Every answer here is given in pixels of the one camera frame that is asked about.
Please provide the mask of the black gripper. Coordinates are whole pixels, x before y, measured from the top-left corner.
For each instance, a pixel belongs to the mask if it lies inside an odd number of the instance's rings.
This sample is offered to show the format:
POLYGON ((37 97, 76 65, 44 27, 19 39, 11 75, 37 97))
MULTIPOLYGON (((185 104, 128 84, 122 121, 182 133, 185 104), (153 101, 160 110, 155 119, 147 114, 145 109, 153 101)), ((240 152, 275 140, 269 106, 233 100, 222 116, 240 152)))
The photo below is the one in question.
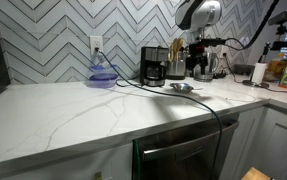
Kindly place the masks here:
POLYGON ((215 39, 201 39, 196 43, 188 46, 189 56, 186 58, 186 69, 193 70, 197 65, 197 58, 206 53, 205 48, 209 46, 216 47, 217 45, 224 45, 225 40, 221 38, 215 39))

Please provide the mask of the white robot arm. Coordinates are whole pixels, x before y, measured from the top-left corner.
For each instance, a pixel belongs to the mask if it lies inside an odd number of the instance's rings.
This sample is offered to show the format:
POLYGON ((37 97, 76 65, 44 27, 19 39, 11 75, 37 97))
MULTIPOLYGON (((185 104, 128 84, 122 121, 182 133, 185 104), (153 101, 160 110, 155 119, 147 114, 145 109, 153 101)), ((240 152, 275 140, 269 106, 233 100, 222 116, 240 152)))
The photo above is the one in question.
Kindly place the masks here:
POLYGON ((225 44, 223 39, 206 38, 204 35, 205 28, 215 25, 221 13, 218 0, 184 0, 176 10, 175 23, 187 33, 190 59, 200 65, 202 74, 208 65, 205 48, 225 44))

